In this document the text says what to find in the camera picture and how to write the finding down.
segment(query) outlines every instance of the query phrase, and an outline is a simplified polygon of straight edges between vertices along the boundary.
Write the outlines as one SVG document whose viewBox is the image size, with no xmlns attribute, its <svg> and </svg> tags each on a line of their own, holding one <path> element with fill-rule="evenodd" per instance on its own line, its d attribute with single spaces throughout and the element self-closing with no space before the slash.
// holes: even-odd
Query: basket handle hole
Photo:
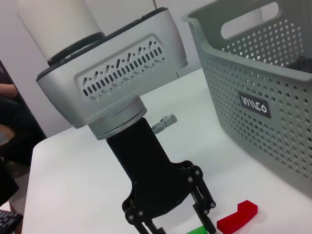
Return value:
<svg viewBox="0 0 312 234">
<path fill-rule="evenodd" d="M 277 3 L 272 2 L 225 23 L 221 28 L 221 35 L 224 39 L 229 39 L 275 18 L 278 12 Z"/>
</svg>

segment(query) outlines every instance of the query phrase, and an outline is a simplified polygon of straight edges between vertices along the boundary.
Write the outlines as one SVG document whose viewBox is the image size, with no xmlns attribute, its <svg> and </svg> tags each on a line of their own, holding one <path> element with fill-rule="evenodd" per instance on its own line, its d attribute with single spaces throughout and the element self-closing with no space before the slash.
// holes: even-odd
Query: keyboard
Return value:
<svg viewBox="0 0 312 234">
<path fill-rule="evenodd" d="M 0 234 L 11 234 L 22 220 L 21 214 L 0 210 Z"/>
</svg>

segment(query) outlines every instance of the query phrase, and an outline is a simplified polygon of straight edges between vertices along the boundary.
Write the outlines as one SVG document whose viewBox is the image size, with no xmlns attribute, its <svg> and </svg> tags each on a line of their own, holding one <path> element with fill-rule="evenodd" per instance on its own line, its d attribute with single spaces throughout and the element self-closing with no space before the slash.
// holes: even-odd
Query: white cylindrical arm segment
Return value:
<svg viewBox="0 0 312 234">
<path fill-rule="evenodd" d="M 84 0 L 19 0 L 18 14 L 47 61 L 101 32 Z"/>
</svg>

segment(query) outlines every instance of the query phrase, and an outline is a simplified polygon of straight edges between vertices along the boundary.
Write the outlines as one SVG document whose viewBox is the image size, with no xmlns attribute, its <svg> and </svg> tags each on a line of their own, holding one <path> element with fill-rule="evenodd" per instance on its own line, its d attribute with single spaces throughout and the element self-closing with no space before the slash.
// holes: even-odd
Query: dark floor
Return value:
<svg viewBox="0 0 312 234">
<path fill-rule="evenodd" d="M 9 201 L 18 213 L 24 215 L 30 167 L 10 162 L 7 169 L 19 186 L 19 190 Z"/>
</svg>

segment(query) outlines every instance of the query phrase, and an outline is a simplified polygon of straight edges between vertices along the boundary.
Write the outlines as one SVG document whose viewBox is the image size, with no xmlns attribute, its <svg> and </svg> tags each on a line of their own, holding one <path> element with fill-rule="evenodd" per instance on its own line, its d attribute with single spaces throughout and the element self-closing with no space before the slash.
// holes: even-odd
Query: white wall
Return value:
<svg viewBox="0 0 312 234">
<path fill-rule="evenodd" d="M 16 3 L 17 0 L 1 0 L 0 3 L 0 60 L 46 136 L 50 137 L 71 125 L 36 82 L 37 75 L 48 65 L 19 20 Z M 87 3 L 105 34 L 154 10 L 152 0 L 87 0 Z"/>
<path fill-rule="evenodd" d="M 20 22 L 16 0 L 1 0 L 0 60 L 39 125 L 50 137 L 70 127 L 45 97 L 36 82 L 39 72 L 48 67 L 39 49 Z"/>
</svg>

